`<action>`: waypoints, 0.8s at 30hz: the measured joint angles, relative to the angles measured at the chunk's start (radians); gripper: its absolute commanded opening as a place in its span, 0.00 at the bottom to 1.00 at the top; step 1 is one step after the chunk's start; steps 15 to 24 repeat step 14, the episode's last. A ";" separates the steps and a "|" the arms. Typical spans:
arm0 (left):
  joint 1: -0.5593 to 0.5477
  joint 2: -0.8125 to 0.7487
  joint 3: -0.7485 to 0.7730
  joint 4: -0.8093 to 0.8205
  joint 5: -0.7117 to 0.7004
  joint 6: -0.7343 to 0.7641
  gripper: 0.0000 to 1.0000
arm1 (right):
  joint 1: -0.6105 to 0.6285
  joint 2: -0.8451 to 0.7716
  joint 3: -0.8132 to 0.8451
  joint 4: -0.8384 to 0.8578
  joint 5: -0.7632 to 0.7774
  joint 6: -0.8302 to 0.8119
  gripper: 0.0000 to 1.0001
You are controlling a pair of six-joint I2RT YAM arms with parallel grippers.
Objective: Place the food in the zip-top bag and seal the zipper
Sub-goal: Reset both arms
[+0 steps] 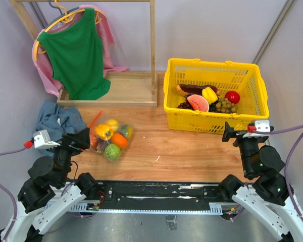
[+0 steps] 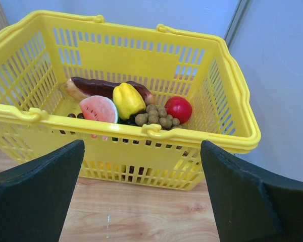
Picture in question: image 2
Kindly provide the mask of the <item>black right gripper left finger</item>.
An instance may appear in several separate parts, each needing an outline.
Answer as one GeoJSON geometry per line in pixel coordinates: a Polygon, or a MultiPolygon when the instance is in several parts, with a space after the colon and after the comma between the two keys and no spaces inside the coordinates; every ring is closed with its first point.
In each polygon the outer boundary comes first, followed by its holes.
{"type": "Polygon", "coordinates": [[[0,241],[59,241],[84,151],[75,140],[0,172],[0,241]]]}

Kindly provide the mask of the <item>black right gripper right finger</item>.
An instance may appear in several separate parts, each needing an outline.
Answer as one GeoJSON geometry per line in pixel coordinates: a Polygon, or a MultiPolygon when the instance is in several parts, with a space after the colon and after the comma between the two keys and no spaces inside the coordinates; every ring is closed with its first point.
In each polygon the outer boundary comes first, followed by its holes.
{"type": "Polygon", "coordinates": [[[220,241],[303,241],[303,182],[210,141],[200,150],[220,241]]]}

